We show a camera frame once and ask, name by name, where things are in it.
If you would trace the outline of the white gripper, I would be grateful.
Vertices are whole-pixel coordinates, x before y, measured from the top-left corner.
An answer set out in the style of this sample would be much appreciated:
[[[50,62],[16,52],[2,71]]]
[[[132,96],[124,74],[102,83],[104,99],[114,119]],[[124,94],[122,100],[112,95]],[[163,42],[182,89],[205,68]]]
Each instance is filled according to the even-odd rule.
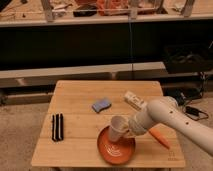
[[[144,135],[150,129],[150,117],[146,111],[140,111],[128,119],[128,130],[125,138]]]

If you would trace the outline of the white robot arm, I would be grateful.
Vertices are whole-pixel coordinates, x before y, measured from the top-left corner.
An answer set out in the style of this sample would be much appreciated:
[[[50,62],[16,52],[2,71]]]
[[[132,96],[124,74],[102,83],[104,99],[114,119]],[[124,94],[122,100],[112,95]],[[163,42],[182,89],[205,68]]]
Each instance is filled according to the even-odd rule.
[[[161,97],[142,105],[128,121],[125,138],[144,135],[157,124],[164,124],[191,140],[213,157],[213,129],[185,116],[172,97]]]

